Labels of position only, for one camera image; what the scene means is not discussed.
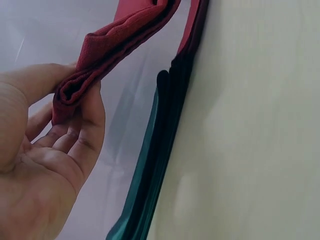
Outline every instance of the human hand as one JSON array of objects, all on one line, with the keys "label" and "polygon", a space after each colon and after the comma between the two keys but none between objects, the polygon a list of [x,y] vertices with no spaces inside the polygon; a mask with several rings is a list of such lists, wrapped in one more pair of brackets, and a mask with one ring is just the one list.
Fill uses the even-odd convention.
[{"label": "human hand", "polygon": [[96,164],[105,134],[100,83],[73,119],[31,143],[50,122],[52,104],[28,119],[29,107],[74,71],[39,64],[0,73],[1,240],[55,239]]}]

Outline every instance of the teal fabric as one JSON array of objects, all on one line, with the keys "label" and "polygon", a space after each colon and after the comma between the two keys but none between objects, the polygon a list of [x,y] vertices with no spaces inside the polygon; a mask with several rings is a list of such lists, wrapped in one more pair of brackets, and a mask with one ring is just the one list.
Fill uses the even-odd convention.
[{"label": "teal fabric", "polygon": [[123,212],[106,240],[145,240],[148,236],[200,45],[209,0],[201,0],[191,33],[157,88],[142,148]]},{"label": "teal fabric", "polygon": [[137,193],[139,186],[141,185],[141,179],[143,172],[145,170],[146,161],[148,158],[148,152],[150,147],[150,142],[152,139],[153,131],[155,128],[156,123],[156,116],[158,111],[158,91],[155,91],[154,98],[153,98],[153,105],[150,113],[149,122],[145,131],[141,152],[139,154],[139,158],[137,161],[137,165],[135,168],[135,172],[132,178],[131,186],[128,191],[128,195],[123,207],[122,214],[113,228],[110,230],[108,235],[106,236],[106,240],[124,240],[124,235],[126,231],[128,231],[128,221],[132,216],[134,203],[137,199]]}]

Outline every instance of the red fabric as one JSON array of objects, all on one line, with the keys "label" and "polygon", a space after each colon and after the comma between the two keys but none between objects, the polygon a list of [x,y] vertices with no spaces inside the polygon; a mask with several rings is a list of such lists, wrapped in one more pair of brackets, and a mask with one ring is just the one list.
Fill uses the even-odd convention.
[{"label": "red fabric", "polygon": [[[85,37],[76,73],[58,86],[53,98],[52,124],[70,118],[88,89],[158,32],[176,12],[180,1],[120,0],[114,22]],[[191,1],[179,51],[186,44],[196,17],[199,0]]]}]

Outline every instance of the folded red towel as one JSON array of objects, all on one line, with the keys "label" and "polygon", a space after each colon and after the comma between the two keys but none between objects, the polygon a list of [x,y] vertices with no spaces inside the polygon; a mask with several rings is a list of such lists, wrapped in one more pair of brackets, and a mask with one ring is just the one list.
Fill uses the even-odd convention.
[{"label": "folded red towel", "polygon": [[[114,22],[85,37],[76,73],[57,87],[53,98],[52,124],[60,124],[70,118],[88,89],[166,25],[180,1],[120,0]],[[188,41],[199,1],[191,0],[178,52]]]}]

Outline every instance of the beige surface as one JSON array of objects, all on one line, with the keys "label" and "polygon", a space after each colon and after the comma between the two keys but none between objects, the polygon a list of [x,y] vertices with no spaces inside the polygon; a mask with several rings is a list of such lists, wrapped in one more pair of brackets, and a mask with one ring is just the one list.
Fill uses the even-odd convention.
[{"label": "beige surface", "polygon": [[320,239],[319,13],[212,0],[148,240]]}]

